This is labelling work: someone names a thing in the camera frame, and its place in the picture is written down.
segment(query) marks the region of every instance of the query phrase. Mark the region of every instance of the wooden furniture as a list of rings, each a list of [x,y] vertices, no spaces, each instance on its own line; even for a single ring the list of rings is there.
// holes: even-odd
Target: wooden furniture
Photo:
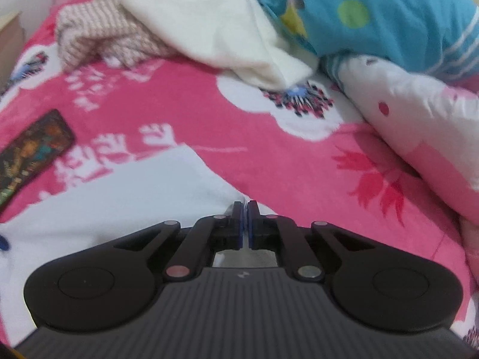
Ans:
[[[0,86],[6,83],[25,42],[20,12],[0,16]]]

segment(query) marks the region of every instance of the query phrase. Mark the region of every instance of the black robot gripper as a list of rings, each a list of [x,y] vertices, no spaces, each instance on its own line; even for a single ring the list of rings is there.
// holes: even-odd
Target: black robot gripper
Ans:
[[[213,268],[217,252],[278,267]],[[448,328],[458,279],[333,224],[261,215],[251,201],[181,228],[169,220],[49,262],[27,280],[27,359],[469,359]]]

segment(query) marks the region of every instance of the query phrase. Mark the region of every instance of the white cloth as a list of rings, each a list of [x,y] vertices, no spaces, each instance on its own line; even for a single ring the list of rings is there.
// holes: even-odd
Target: white cloth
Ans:
[[[225,213],[234,201],[247,200],[191,148],[179,146],[121,165],[111,175],[29,207],[0,225],[11,245],[10,251],[0,253],[0,314],[10,344],[18,344],[35,329],[23,287],[42,264],[164,220],[189,227],[201,217]],[[260,211],[274,213],[263,205]],[[251,258],[251,252],[245,250],[246,258],[239,259],[256,266],[258,260]],[[264,265],[275,260],[267,251],[259,258]],[[215,265],[225,263],[234,261],[221,257]]]
[[[257,0],[120,2],[169,46],[198,62],[232,69],[254,86],[286,89],[317,67],[315,56],[278,34]]]

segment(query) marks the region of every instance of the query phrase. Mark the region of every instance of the green polka dot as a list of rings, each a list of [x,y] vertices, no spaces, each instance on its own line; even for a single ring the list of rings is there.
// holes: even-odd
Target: green polka dot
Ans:
[[[344,0],[338,7],[341,23],[349,28],[361,28],[369,23],[369,11],[361,1]]]

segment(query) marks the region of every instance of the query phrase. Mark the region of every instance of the polka dot pillowcase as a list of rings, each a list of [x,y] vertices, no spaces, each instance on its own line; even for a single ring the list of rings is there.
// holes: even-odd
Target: polka dot pillowcase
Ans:
[[[366,55],[339,67],[344,92],[385,142],[469,223],[479,256],[479,97]],[[393,180],[393,173],[385,174]],[[479,278],[478,268],[474,271]]]
[[[388,59],[452,83],[479,73],[479,10],[472,0],[259,0],[317,56]],[[327,68],[337,80],[337,68]]]

